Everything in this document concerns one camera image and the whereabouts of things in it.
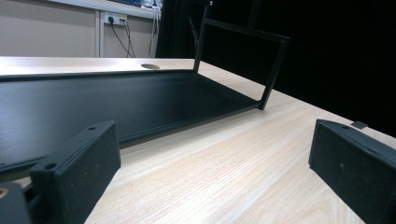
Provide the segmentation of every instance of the wall socket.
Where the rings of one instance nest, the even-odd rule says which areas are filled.
[[[127,15],[115,12],[105,12],[105,23],[110,23],[110,21],[108,20],[109,17],[113,18],[113,25],[124,25],[124,22],[122,20],[128,19]]]

